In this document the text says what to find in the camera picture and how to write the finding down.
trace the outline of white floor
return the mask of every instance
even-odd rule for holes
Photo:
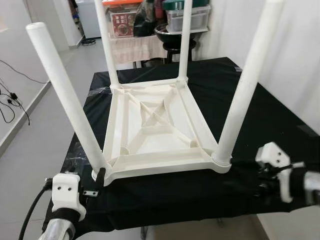
[[[61,54],[75,91],[84,104],[95,72],[107,70],[101,41],[80,46]],[[119,66],[131,68],[131,64]],[[51,87],[30,116],[31,125],[24,124],[0,158],[0,240],[16,240],[25,215],[45,177],[60,171],[73,129]],[[25,240],[35,240],[50,199],[47,192],[39,201],[28,225]],[[225,228],[214,219],[154,226],[147,239],[257,240],[261,239],[248,216],[225,219]],[[81,240],[138,240],[140,229],[132,228],[110,233],[88,233]]]

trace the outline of black stool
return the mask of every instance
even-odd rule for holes
[[[192,49],[194,49],[196,45],[197,45],[197,42],[195,40],[190,39],[188,61],[192,61]],[[180,43],[176,43],[176,42],[166,42],[163,44],[163,48],[167,50],[165,64],[172,63],[173,54],[180,54],[180,50],[181,50],[180,47],[181,47]]]

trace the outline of orange lid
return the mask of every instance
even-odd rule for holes
[[[108,5],[119,5],[119,4],[139,4],[144,0],[103,0],[102,3],[105,6]]]

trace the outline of black cloth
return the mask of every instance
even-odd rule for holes
[[[217,141],[241,74],[235,67],[226,57],[188,63],[188,86]],[[121,83],[162,80],[177,75],[177,64],[118,71]],[[84,106],[101,148],[112,98],[109,85],[107,72],[95,73]],[[275,142],[292,162],[305,161],[309,170],[318,171],[319,140],[303,121],[258,84],[228,173],[204,169],[117,179],[103,188],[99,198],[88,201],[86,218],[76,226],[76,236],[91,231],[109,232],[207,218],[290,212],[305,207],[302,198],[283,203],[279,194],[254,196],[261,182],[255,156],[259,147]],[[91,167],[76,136],[62,167],[62,171],[65,170],[82,173],[84,188],[93,187]]]

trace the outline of white cloth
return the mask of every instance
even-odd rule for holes
[[[115,64],[125,64],[153,58],[166,58],[167,51],[156,35],[111,38]]]

